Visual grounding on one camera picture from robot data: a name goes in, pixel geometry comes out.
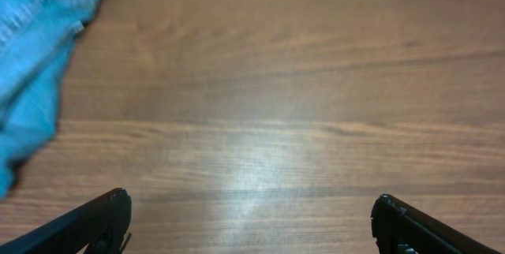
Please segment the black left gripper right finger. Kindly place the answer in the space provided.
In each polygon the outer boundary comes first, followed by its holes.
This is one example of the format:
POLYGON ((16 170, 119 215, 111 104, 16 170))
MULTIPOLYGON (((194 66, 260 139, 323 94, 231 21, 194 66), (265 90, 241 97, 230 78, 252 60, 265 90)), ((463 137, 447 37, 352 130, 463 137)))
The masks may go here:
POLYGON ((500 254, 390 194, 374 203, 371 227, 380 254, 500 254))

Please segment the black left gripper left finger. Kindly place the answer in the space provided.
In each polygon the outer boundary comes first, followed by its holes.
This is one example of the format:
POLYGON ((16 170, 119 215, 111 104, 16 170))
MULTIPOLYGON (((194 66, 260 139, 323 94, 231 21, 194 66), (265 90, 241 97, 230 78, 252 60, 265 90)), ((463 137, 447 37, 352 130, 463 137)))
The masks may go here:
POLYGON ((121 253, 132 201, 116 188, 1 245, 2 253, 121 253))

